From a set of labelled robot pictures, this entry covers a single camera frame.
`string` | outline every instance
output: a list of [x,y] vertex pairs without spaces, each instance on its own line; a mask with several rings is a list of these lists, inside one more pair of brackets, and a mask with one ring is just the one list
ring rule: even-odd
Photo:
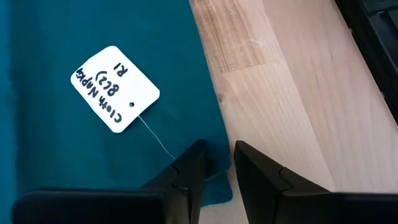
[[169,156],[171,156],[171,158],[173,158],[175,160],[175,157],[173,155],[171,155],[171,153],[164,147],[164,145],[162,144],[162,142],[160,141],[160,139],[156,136],[156,134],[151,130],[151,128],[148,126],[147,123],[145,123],[145,121],[138,116],[138,118],[144,123],[144,125],[148,128],[148,130],[155,136],[156,140],[159,142],[159,144],[162,146],[162,148],[164,149],[165,152],[167,152],[167,154]]

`white tag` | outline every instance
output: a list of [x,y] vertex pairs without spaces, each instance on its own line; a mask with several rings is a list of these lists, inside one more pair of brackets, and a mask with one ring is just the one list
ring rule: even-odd
[[89,58],[70,81],[114,133],[121,133],[160,95],[159,89],[115,46]]

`teal fabric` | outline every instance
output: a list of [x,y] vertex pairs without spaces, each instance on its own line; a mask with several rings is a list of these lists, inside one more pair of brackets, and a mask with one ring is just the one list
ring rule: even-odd
[[231,200],[228,138],[188,0],[0,1],[11,64],[0,73],[0,221],[23,192],[136,189],[173,161],[142,121],[114,134],[72,87],[71,74],[109,45],[160,90],[141,116],[172,155],[210,143],[203,204]]

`wooden surface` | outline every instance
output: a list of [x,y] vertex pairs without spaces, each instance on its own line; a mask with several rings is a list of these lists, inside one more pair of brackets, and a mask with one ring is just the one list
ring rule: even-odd
[[[331,191],[398,192],[398,128],[333,0],[191,0],[231,147]],[[247,223],[234,199],[201,223]]]

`black object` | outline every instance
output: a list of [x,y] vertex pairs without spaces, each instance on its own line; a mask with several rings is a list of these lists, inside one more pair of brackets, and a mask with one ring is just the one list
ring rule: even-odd
[[197,141],[139,190],[38,190],[14,205],[14,224],[198,223],[205,183],[205,141]]
[[398,122],[398,1],[336,0]]
[[398,223],[398,195],[331,193],[242,141],[234,159],[250,224]]
[[[152,181],[130,192],[40,190],[14,205],[14,224],[196,224],[206,142],[198,141]],[[398,223],[398,195],[331,193],[238,141],[234,160],[250,224]]]

